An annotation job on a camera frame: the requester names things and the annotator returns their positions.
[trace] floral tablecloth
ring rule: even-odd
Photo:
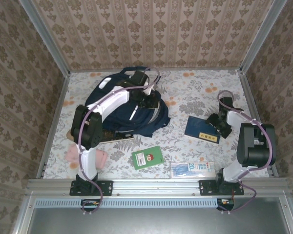
[[[72,73],[63,103],[60,120],[54,136],[53,145],[44,178],[75,178],[78,163],[69,162],[65,155],[72,141],[66,138],[70,129],[75,109],[85,100],[100,80],[111,72]],[[155,72],[148,72],[151,79]],[[196,70],[196,71],[161,71],[162,78],[158,91],[169,108],[169,125],[156,131],[153,138],[136,135],[134,140],[100,144],[98,149],[108,153],[108,159],[99,178],[170,178],[170,163],[185,161],[213,161],[218,171],[236,158],[239,136],[233,131],[227,139],[220,139],[219,144],[184,135],[188,116],[206,119],[218,112],[217,94],[220,90],[234,92],[234,106],[249,112],[237,71],[235,70]],[[165,159],[164,164],[135,170],[131,153],[159,145]],[[268,177],[267,170],[253,172],[251,177]]]

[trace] green booklet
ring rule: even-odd
[[[131,154],[136,170],[164,163],[161,148],[159,146],[136,151]]]

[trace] yellow label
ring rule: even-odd
[[[200,133],[199,138],[217,142],[217,137],[206,133]]]

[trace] patterned wallpaper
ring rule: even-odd
[[[63,84],[17,0],[0,0],[0,234],[15,222],[35,178]]]
[[[276,166],[293,195],[293,0],[288,0],[247,72],[263,122],[278,136]]]
[[[272,0],[33,0],[71,70],[238,67]]]

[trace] purple cable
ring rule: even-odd
[[[271,163],[271,161],[272,161],[272,142],[271,142],[271,140],[270,140],[270,138],[269,138],[267,132],[265,131],[265,129],[260,125],[260,123],[259,123],[256,119],[253,119],[253,118],[249,117],[249,116],[246,115],[243,111],[239,111],[239,110],[236,110],[236,109],[234,109],[234,108],[231,108],[231,107],[225,105],[225,104],[220,100],[220,95],[223,94],[223,93],[225,93],[225,92],[230,93],[230,94],[231,94],[231,97],[232,97],[232,101],[234,101],[233,93],[232,93],[231,91],[229,91],[229,90],[223,90],[223,91],[220,91],[220,92],[218,93],[218,96],[217,96],[217,100],[219,101],[219,103],[220,103],[222,106],[226,107],[227,109],[229,109],[229,110],[231,110],[231,111],[234,111],[234,112],[236,112],[236,113],[239,113],[240,115],[242,115],[245,119],[247,119],[247,120],[250,121],[251,123],[256,124],[256,125],[259,127],[259,129],[262,131],[262,133],[263,133],[263,135],[265,136],[265,138],[266,138],[266,140],[267,140],[267,143],[268,143],[268,147],[269,147],[269,158],[268,158],[266,164],[265,164],[264,166],[262,166],[262,167],[259,167],[259,168],[251,168],[250,171],[258,171],[258,170],[262,170],[262,169],[267,168],[267,167],[269,166],[269,164]],[[248,173],[249,173],[249,172],[246,171],[244,174],[242,174],[242,175],[238,178],[238,180],[240,180],[242,177],[244,177],[244,176],[247,175]],[[219,207],[222,208],[225,212],[235,212],[235,211],[238,211],[238,210],[242,209],[243,207],[247,206],[251,201],[253,201],[253,200],[255,199],[256,195],[257,195],[257,192],[256,192],[255,189],[253,189],[253,188],[251,188],[251,187],[249,187],[249,186],[243,184],[241,181],[239,181],[239,183],[240,183],[243,187],[245,187],[245,188],[247,188],[247,189],[250,189],[250,190],[254,191],[254,195],[250,198],[250,200],[248,200],[248,201],[247,201],[246,203],[244,203],[242,206],[240,206],[239,208],[236,208],[236,209],[234,209],[234,210],[231,210],[231,211],[228,211],[228,210],[226,210],[224,207],[219,206]]]
[[[145,73],[147,70],[149,70],[149,69],[151,69],[151,67],[146,68],[146,69],[144,70],[144,73]],[[151,87],[152,85],[156,84],[157,79],[160,77],[160,72],[159,72],[159,70],[158,70],[157,68],[154,68],[154,69],[157,71],[157,74],[158,74],[157,77],[156,77],[156,79],[154,80],[154,82],[152,82],[151,84],[145,85],[145,86],[133,86],[133,87],[126,87],[126,88],[122,88],[122,89],[116,90],[114,93],[111,93],[111,94],[109,94],[109,95],[104,96],[104,97],[102,98],[102,100],[99,101],[94,107],[92,107],[92,108],[91,108],[91,109],[85,114],[85,116],[84,116],[84,119],[83,119],[82,124],[81,124],[81,126],[80,126],[79,135],[78,135],[78,148],[79,148],[79,151],[80,151],[80,152],[79,152],[79,157],[78,157],[79,166],[80,166],[81,172],[82,172],[83,176],[85,177],[85,179],[88,180],[91,184],[93,184],[93,185],[99,190],[99,192],[100,192],[100,201],[99,201],[99,204],[97,205],[97,207],[96,207],[93,211],[91,211],[91,213],[93,213],[93,212],[95,212],[95,211],[98,210],[98,208],[99,208],[99,206],[101,205],[102,200],[103,200],[103,193],[102,193],[101,188],[97,185],[97,183],[95,183],[95,182],[93,182],[91,179],[89,179],[89,178],[87,177],[87,175],[84,173],[84,168],[83,168],[83,165],[82,165],[82,152],[83,152],[84,150],[82,149],[82,144],[81,144],[81,142],[82,142],[82,133],[83,133],[83,129],[84,129],[85,122],[86,122],[87,118],[89,117],[90,113],[91,113],[91,112],[92,112],[97,106],[100,106],[104,101],[106,101],[109,97],[115,95],[116,93],[119,93],[119,92],[121,92],[121,91],[123,91],[123,90],[131,90],[131,89],[146,89],[146,88],[149,88],[149,87]],[[84,204],[82,205],[82,211],[83,211],[84,214],[85,214],[85,213],[87,213],[87,212],[84,210]]]

